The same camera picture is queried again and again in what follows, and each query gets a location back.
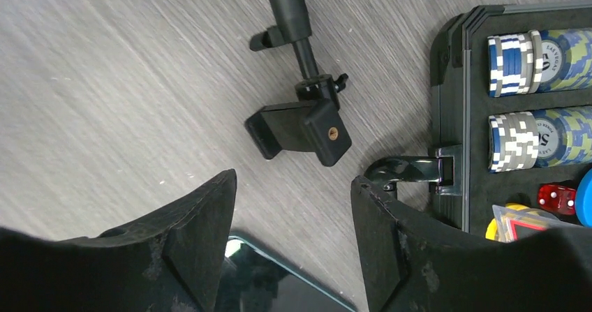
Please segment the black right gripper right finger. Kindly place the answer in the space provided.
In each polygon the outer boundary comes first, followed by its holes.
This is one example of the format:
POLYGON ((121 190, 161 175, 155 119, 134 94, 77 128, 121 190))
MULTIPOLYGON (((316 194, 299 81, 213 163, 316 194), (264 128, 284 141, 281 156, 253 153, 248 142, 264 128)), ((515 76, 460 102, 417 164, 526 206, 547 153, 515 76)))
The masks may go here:
POLYGON ((590 311, 591 230, 511 243, 465 233, 364 177, 351 206, 370 311, 590 311))

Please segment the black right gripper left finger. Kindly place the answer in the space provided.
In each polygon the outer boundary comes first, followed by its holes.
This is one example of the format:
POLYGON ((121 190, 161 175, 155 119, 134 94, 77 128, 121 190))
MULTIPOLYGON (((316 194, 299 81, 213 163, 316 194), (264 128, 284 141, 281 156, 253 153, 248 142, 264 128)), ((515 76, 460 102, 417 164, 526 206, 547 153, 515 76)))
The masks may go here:
POLYGON ((237 174, 97 237, 1 229, 2 311, 213 311, 237 174))

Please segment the dark green-edged smartphone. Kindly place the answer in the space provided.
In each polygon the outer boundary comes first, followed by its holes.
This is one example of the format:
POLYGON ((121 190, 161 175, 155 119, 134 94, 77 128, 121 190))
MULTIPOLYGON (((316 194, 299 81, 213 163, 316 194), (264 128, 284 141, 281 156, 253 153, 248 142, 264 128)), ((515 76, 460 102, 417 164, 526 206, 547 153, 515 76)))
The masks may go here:
POLYGON ((355 306, 244 231, 229 234, 215 311, 328 312, 355 306))

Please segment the black phone stand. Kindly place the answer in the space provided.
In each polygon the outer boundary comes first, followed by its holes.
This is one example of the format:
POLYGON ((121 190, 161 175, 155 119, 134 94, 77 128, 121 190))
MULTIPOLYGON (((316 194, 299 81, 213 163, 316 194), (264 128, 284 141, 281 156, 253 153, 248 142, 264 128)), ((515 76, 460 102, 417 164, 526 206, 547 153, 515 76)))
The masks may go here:
POLYGON ((325 167, 335 165, 352 141, 339 115, 338 94, 348 75, 322 74, 310 44, 312 35, 305 0, 269 0, 275 24, 251 37, 254 52, 292 45, 302 81, 295 85, 297 101, 266 105, 244 123, 262 156, 281 151, 314 153, 325 167))

